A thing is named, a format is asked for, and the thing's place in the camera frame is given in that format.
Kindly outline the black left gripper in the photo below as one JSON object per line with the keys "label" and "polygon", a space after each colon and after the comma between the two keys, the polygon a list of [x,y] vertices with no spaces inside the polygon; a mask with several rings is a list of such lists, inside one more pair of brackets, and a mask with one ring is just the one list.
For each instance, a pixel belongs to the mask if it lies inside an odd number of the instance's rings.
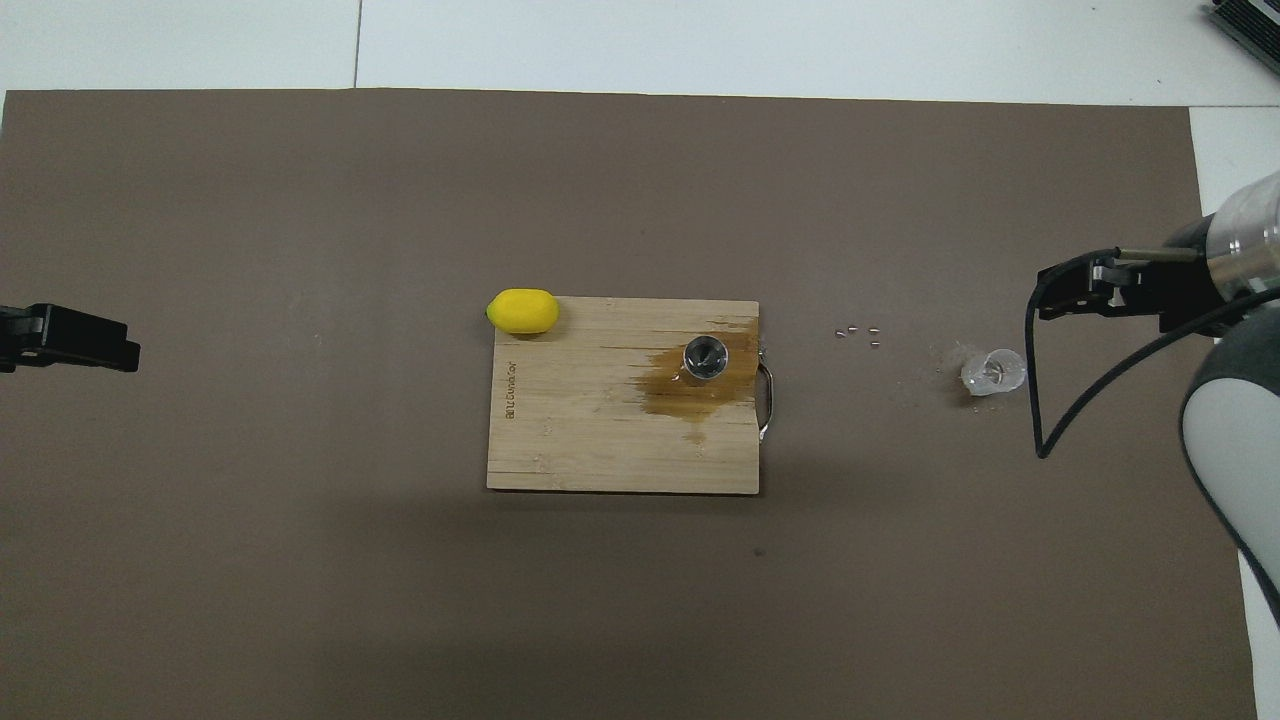
{"label": "black left gripper", "polygon": [[[129,340],[129,327],[104,316],[59,305],[33,305],[40,329],[32,341],[36,366],[67,364],[134,373],[140,369],[140,343]],[[1,309],[1,373],[27,366],[23,360],[33,318],[24,307]]]}

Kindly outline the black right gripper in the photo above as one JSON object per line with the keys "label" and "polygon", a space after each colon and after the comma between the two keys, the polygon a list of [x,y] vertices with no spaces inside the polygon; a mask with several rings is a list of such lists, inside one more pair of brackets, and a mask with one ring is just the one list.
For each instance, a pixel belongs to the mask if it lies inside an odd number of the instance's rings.
{"label": "black right gripper", "polygon": [[[1161,250],[1189,250],[1185,263],[1147,261],[1135,269],[1135,283],[1121,290],[1124,307],[1133,315],[1152,315],[1158,332],[1169,333],[1224,305],[1207,268],[1206,242],[1213,217],[1207,215],[1170,236]],[[1037,318],[1051,322],[1066,315],[1116,316],[1116,284],[1107,279],[1116,269],[1115,255],[1082,255],[1037,274]]]}

